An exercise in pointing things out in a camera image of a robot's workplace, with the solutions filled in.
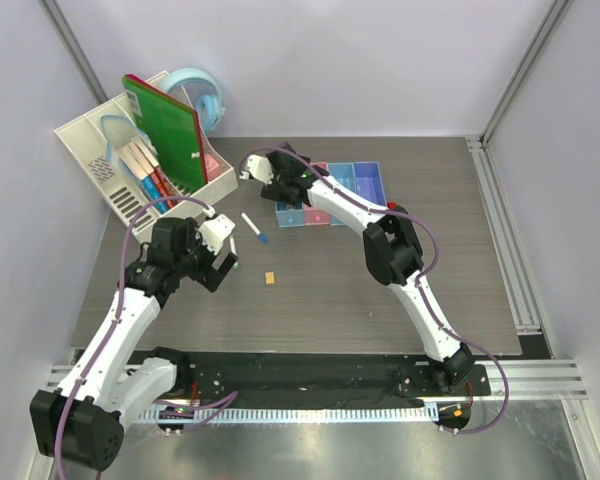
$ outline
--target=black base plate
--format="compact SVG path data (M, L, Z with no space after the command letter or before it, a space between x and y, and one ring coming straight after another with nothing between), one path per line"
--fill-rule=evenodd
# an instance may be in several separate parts
M401 355L192 353L191 361L201 401L237 390L235 408L415 408L423 405L416 397L467 395L464 383L443 392L431 380L433 367ZM468 379L474 396L490 395L482 365Z

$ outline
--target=white marker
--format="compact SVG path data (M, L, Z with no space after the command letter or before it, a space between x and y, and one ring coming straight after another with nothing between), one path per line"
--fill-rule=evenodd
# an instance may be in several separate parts
M236 241L233 238L233 233L229 235L229 248L231 249L231 253L233 253L235 256L238 256L238 252L236 250ZM238 268L237 261L233 264L233 268Z
M251 219L249 217L247 217L247 214L242 212L240 214L240 216L242 217L242 219L247 222L247 225L249 225L249 227L251 228L251 230L253 230L253 233L255 233L258 238L260 240L262 240L262 243L267 243L269 240L267 239L266 235L264 233L262 233L260 230L258 230L258 227L256 227L255 223L253 223L251 221Z

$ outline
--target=storage box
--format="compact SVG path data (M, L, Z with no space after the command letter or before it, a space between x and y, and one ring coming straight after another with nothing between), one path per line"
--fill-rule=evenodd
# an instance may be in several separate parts
M147 83L157 86L158 82L167 74L167 72L161 72L147 80ZM61 126L56 129L56 135L69 149L118 218L128 226L131 218L143 205L148 203L148 200L142 190L125 172L120 171L116 166L106 161L107 142L100 126L100 118L103 115L123 116L133 122L133 114L127 95L125 93L118 95ZM125 127L122 121L109 122L107 133L113 148L119 148L128 143L136 135L132 130L129 126ZM233 167L211 147L204 133L202 133L202 142L205 153L211 155L218 163L218 167L214 167L217 168L217 176L213 181L197 190L193 196L209 205L213 205L238 188L238 181ZM185 189L178 190L183 195L192 194L191 191ZM163 215L154 207L151 207L145 215L138 219L133 234L139 242L148 242L151 240L153 224L158 218L196 217L201 213L202 207L186 201L179 202Z
M384 186L378 162L356 162L353 164L356 192L362 198L378 205L386 206Z
M302 203L298 203L293 207L284 202L276 202L276 219L279 227L303 227L304 212Z
M317 167L321 167L327 170L327 164L325 162L316 162L312 165ZM305 225L329 225L331 224L331 215L324 210L320 210L319 208L308 207L303 205L304 207L304 223Z
M353 163L329 163L327 165L329 173L338 183L342 184L347 190L356 192L356 180L353 169ZM333 215L331 216L331 225L344 225Z

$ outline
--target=blue headphones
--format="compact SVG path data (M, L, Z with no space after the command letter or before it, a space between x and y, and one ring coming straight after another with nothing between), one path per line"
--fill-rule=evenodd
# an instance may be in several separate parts
M224 117L222 91L211 75L197 68L182 68L164 77L160 81L159 88L168 94L190 83L210 85L214 90L213 94L200 95L193 102L193 108L200 115L202 129L205 133L209 133Z

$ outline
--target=green folder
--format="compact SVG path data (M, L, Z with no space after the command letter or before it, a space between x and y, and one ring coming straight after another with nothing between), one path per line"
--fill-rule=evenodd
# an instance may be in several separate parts
M122 85L136 126L149 135L169 180L187 193L206 185L208 179L196 111L135 75L125 75Z

